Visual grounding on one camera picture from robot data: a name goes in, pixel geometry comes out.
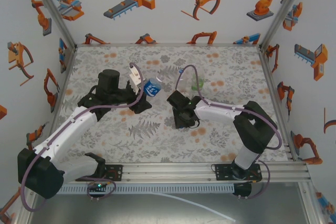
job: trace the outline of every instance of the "grey leaf pattern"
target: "grey leaf pattern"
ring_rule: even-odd
[[[160,123],[150,122],[143,120],[140,121],[137,125],[132,125],[131,128],[128,128],[130,131],[130,135],[133,135],[133,138],[135,139],[135,136],[138,136],[143,139],[143,135],[150,138],[151,135],[154,135],[156,133],[156,130],[160,127]]]
[[[258,102],[276,120],[265,76],[254,47],[79,47],[57,125],[60,126],[76,108],[78,101],[98,83],[104,69],[120,72],[119,87],[129,78],[129,62],[135,62],[147,79],[164,75],[162,90],[147,100],[152,108],[140,114],[129,109],[112,109],[92,126],[71,147],[62,162],[93,152],[109,163],[127,162],[220,162],[232,160],[242,147],[233,126],[201,121],[196,129],[176,129],[168,96],[175,89],[179,69],[187,64],[202,68],[205,82],[202,95],[227,104],[244,105]],[[186,90],[179,90],[190,99],[193,70],[183,78]],[[274,137],[270,146],[276,146]],[[285,161],[284,148],[266,150],[263,161]]]

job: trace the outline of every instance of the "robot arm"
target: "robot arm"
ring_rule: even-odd
[[[28,173],[25,185],[42,197],[49,199],[53,197],[62,187],[63,183],[68,183],[82,176],[102,178],[106,173],[105,160],[93,153],[71,162],[61,163],[61,159],[91,126],[111,110],[107,108],[94,108],[97,105],[118,105],[133,104],[129,108],[139,114],[152,106],[146,101],[146,96],[142,93],[138,98],[139,73],[131,68],[130,74],[135,91],[128,81],[125,89],[119,89],[119,75],[115,70],[104,70],[98,75],[98,85],[91,88],[90,92],[79,102],[78,107],[62,126],[57,129],[48,139],[36,146],[32,151],[23,149],[17,157],[18,160],[18,180],[23,181],[25,173],[37,155],[37,161]]]
[[[232,162],[232,172],[237,179],[246,177],[251,165],[264,152],[274,136],[273,129],[263,120],[241,110],[261,115],[277,129],[274,121],[253,101],[249,101],[246,105],[229,105],[206,100],[208,103],[206,104],[198,96],[190,100],[177,90],[167,101],[173,107],[177,129],[193,127],[196,122],[200,124],[200,120],[212,120],[235,126],[244,144]]]

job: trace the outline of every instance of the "cable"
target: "cable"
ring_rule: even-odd
[[[143,87],[144,87],[144,83],[143,83],[143,77],[142,77],[142,73],[141,73],[141,70],[140,68],[134,63],[134,62],[131,62],[130,63],[130,67],[133,68],[135,67],[137,69],[137,71],[139,72],[139,76],[140,76],[140,80],[141,80],[141,90],[140,90],[140,94],[138,95],[138,97],[136,98],[136,100],[130,104],[126,104],[126,105],[98,105],[98,106],[92,106],[86,110],[83,110],[82,112],[80,112],[78,115],[76,115],[73,119],[76,120],[78,119],[79,117],[81,117],[83,114],[85,114],[86,112],[88,111],[91,111],[91,110],[94,110],[94,109],[125,109],[125,108],[129,108],[133,105],[135,105],[136,103],[138,103],[142,97],[142,94],[143,94]],[[62,134],[62,132],[67,128],[69,127],[70,125],[72,124],[71,121],[69,121],[66,125],[64,125],[51,139],[50,141],[47,143],[47,146],[50,146],[53,141],[55,139],[57,139],[60,134]],[[46,147],[44,147],[37,155],[36,157],[32,160],[32,162],[29,164],[28,168],[26,169],[26,172],[23,176],[23,179],[22,179],[22,182],[21,182],[21,189],[20,189],[20,196],[21,196],[21,202],[22,202],[22,205],[30,212],[36,212],[38,210],[40,210],[45,201],[37,208],[30,208],[26,202],[26,198],[25,198],[25,185],[26,185],[26,181],[27,181],[27,177],[28,177],[28,174],[29,172],[31,171],[33,165],[36,163],[36,161],[38,160],[39,157],[41,157],[41,155],[43,154],[43,152],[46,151]]]
[[[253,196],[246,197],[246,199],[254,199],[254,198],[257,198],[258,196],[262,195],[266,191],[267,187],[269,186],[269,182],[271,180],[271,172],[269,170],[268,165],[264,161],[261,161],[261,160],[258,160],[258,161],[261,162],[267,169],[267,173],[268,173],[267,182],[266,182],[266,185],[263,187],[263,189],[260,192],[258,192],[257,194],[255,194]]]
[[[213,168],[212,168],[213,165],[216,165],[216,164],[212,164],[212,165],[210,166],[210,168],[211,168],[211,170],[215,173],[216,171],[213,170]]]
[[[95,182],[101,182],[101,181],[107,181],[107,182],[110,182],[114,185],[114,188],[107,194],[105,194],[104,196],[102,197],[99,197],[97,198],[97,200],[101,200],[101,199],[104,199],[104,198],[107,198],[109,196],[111,196],[111,194],[116,190],[117,188],[117,185],[115,184],[114,181],[110,180],[110,179],[107,179],[107,178],[90,178],[90,177],[81,177],[82,179],[86,179],[86,180],[91,180],[91,181],[95,181]],[[87,188],[87,191],[86,191],[86,194],[87,196],[89,196],[89,198],[92,199],[92,196],[90,195],[90,189],[93,188],[94,186],[88,186]]]
[[[175,85],[175,90],[177,90],[177,86],[178,86],[178,82],[180,81],[181,79],[181,76],[183,74],[183,72],[185,71],[185,69],[187,69],[188,67],[192,67],[194,70],[195,70],[195,76],[196,76],[196,84],[197,84],[197,91],[198,91],[198,95],[199,97],[202,99],[203,102],[205,102],[205,104],[209,105],[209,106],[214,106],[214,107],[218,107],[218,108],[223,108],[223,109],[230,109],[230,110],[233,110],[232,106],[226,106],[226,105],[222,105],[222,104],[212,104],[212,103],[208,103],[208,101],[205,100],[205,98],[202,96],[201,94],[201,91],[200,91],[200,85],[199,85],[199,82],[198,82],[198,73],[197,73],[197,69],[194,65],[192,64],[189,64],[187,66],[185,66],[183,68],[183,70],[181,71],[180,73],[180,76],[179,78],[177,79],[177,82],[176,82],[176,85]],[[241,109],[241,108],[235,108],[235,110],[237,111],[241,111],[241,112],[246,112],[246,113],[249,113],[249,114],[252,114],[258,118],[260,118],[261,120],[263,120],[265,123],[267,123],[268,126],[270,126],[272,128],[272,130],[275,132],[277,138],[279,139],[279,144],[277,147],[268,147],[266,146],[266,149],[269,149],[269,150],[278,150],[280,149],[280,147],[282,146],[282,138],[281,138],[281,135],[279,133],[279,131],[274,127],[274,125],[272,123],[270,123],[265,117],[263,117],[262,115],[259,115],[258,113],[254,112],[254,111],[251,111],[251,110],[246,110],[246,109]]]
[[[149,193],[149,194],[152,194],[152,195],[158,195],[158,196],[164,196],[164,197],[173,198],[173,199],[177,199],[177,200],[180,200],[180,201],[189,203],[189,204],[191,204],[191,205],[194,205],[194,206],[197,206],[197,207],[201,207],[201,208],[203,208],[203,209],[205,209],[205,210],[208,210],[208,211],[210,211],[210,212],[213,212],[214,214],[219,215],[219,216],[221,216],[221,217],[223,217],[223,218],[225,218],[225,219],[228,219],[228,220],[230,220],[230,221],[232,221],[232,222],[236,222],[235,219],[233,219],[233,218],[231,218],[231,217],[229,217],[229,216],[227,216],[227,215],[224,215],[224,214],[222,214],[222,213],[220,213],[220,212],[215,211],[214,209],[208,208],[208,207],[206,207],[206,206],[203,206],[203,205],[201,205],[201,204],[192,202],[192,201],[187,200],[187,199],[183,199],[183,198],[176,197],[176,196],[169,195],[169,194],[160,194],[160,193]]]

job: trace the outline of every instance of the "plastic bottle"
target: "plastic bottle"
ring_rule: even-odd
[[[179,69],[178,70],[178,74],[177,74],[177,78],[176,81],[178,80],[178,77],[180,76],[180,74],[183,72],[183,69]],[[187,88],[187,82],[188,82],[188,76],[187,73],[183,73],[183,75],[181,76],[181,79],[179,81],[179,85],[177,87],[177,89],[180,92],[186,92],[186,88]]]
[[[203,85],[204,85],[204,70],[201,67],[196,67],[197,68],[197,75],[198,75],[198,85],[199,85],[199,90],[202,90]],[[191,83],[191,90],[197,91],[197,82],[196,82],[196,74],[193,73],[192,77],[192,83]]]
[[[163,79],[164,77],[162,75],[158,75],[155,78],[150,78],[144,86],[144,92],[149,97],[156,96],[156,94],[161,90]]]

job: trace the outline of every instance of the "metal rail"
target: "metal rail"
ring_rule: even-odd
[[[241,183],[246,180],[217,181],[211,169],[214,163],[124,163],[122,180],[117,184],[218,184]],[[266,162],[271,177],[270,182],[309,182],[310,175],[305,162]],[[266,167],[260,164],[263,179],[266,182],[268,173]],[[86,184],[87,182],[72,182],[70,184]]]
[[[230,44],[230,43],[196,43],[196,44],[183,44],[183,43],[157,43],[157,44],[127,44],[127,43],[111,43],[111,44],[79,44],[78,47],[258,47],[259,45],[253,44]]]
[[[278,127],[281,133],[281,136],[284,140],[285,143],[288,144],[288,147],[290,149],[291,152],[291,156],[292,159],[294,161],[298,160],[298,156],[295,152],[295,147],[294,147],[294,143],[291,139],[290,136],[290,131],[288,129],[288,124],[285,120],[285,117],[283,115],[282,109],[281,109],[281,101],[278,95],[278,91],[277,91],[277,86],[274,83],[274,79],[272,77],[272,72],[269,68],[268,62],[266,61],[266,56],[263,53],[263,50],[259,53],[259,57],[260,57],[260,61],[261,61],[261,66],[262,66],[262,70],[264,71],[264,75],[265,75],[265,79],[268,85],[268,89],[269,89],[269,94],[271,96],[271,100],[273,103],[273,108],[275,110],[275,114],[277,116],[277,123],[278,123]]]

